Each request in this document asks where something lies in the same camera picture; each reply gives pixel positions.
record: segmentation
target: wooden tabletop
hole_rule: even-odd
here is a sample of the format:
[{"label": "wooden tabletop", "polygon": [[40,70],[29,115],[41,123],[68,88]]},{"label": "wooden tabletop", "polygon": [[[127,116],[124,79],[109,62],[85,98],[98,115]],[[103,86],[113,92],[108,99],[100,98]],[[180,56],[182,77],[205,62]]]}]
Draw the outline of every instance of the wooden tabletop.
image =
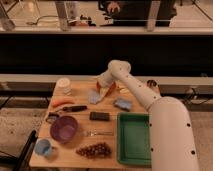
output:
[{"label": "wooden tabletop", "polygon": [[[120,82],[117,82],[118,87],[124,87]],[[50,136],[50,124],[45,121],[47,115],[51,111],[55,111],[58,108],[48,107],[47,114],[42,122],[38,140],[46,138],[50,140],[53,148],[53,153],[50,157],[41,157],[33,152],[30,159],[31,167],[69,167],[69,168],[133,168],[134,166],[123,165],[117,162],[116,156],[116,143],[117,143],[117,114],[125,112],[117,107],[113,106],[114,100],[118,97],[132,101],[131,112],[135,113],[147,113],[144,108],[137,102],[135,97],[130,92],[121,93],[120,88],[105,97],[97,105],[89,104],[88,92],[91,89],[96,88],[96,81],[71,81],[71,93],[64,95],[57,87],[54,90],[51,101],[54,99],[61,99],[70,97],[75,105],[87,105],[88,109],[81,112],[63,113],[61,115],[71,115],[78,121],[79,128],[74,138],[66,144],[60,144],[53,140]],[[96,112],[108,112],[110,113],[110,121],[90,121],[89,114],[91,111]],[[113,136],[97,135],[92,137],[85,137],[84,131],[110,131],[113,132]],[[108,158],[95,158],[88,159],[76,154],[76,150],[88,145],[96,144],[98,142],[106,142],[112,149],[112,154]]]}]

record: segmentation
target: small blue cup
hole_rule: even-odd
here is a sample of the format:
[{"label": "small blue cup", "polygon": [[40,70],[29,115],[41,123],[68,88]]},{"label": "small blue cup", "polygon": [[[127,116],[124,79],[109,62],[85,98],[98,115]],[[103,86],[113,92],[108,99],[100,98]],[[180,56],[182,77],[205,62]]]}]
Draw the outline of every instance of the small blue cup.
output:
[{"label": "small blue cup", "polygon": [[35,153],[44,157],[50,156],[52,153],[52,146],[50,141],[47,139],[39,140],[35,145]]}]

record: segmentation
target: green plastic tray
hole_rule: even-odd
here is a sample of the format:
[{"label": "green plastic tray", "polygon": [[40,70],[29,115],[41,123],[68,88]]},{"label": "green plastic tray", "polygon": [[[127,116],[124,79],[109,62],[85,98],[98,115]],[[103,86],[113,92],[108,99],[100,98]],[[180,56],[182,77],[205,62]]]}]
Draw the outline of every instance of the green plastic tray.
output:
[{"label": "green plastic tray", "polygon": [[118,162],[151,166],[149,115],[119,113],[117,131]]}]

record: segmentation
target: purple bowl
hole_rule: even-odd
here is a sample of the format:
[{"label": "purple bowl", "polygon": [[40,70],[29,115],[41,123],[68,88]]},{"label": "purple bowl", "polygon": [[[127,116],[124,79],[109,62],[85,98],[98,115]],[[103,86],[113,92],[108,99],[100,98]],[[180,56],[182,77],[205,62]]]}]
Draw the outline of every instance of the purple bowl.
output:
[{"label": "purple bowl", "polygon": [[69,142],[78,129],[78,122],[72,116],[62,116],[51,125],[50,135],[60,143]]}]

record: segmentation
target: metal fork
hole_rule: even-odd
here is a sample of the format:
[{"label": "metal fork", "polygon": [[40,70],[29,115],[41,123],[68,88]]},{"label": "metal fork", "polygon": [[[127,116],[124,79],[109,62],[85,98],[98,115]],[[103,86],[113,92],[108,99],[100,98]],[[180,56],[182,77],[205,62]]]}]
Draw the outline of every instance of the metal fork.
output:
[{"label": "metal fork", "polygon": [[108,135],[108,136],[113,136],[113,132],[105,132],[105,131],[84,131],[84,136],[86,137],[91,137],[94,135]]}]

